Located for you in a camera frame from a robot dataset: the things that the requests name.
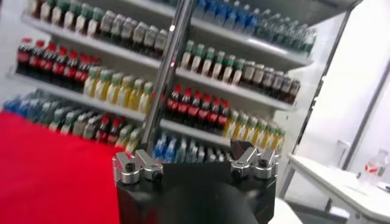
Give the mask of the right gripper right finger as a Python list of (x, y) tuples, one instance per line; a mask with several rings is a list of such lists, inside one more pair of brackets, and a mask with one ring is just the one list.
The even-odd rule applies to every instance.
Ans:
[(272, 149), (260, 149), (248, 141), (230, 140), (235, 160), (231, 161), (234, 179), (247, 178), (250, 174), (257, 179), (276, 178), (279, 155)]

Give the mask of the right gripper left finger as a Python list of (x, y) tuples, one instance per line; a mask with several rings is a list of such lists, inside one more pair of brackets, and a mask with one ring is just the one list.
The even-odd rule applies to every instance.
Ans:
[(163, 165), (150, 157), (144, 150), (136, 150), (135, 156), (118, 152), (113, 157), (113, 176), (115, 183), (137, 184), (141, 178), (161, 183)]

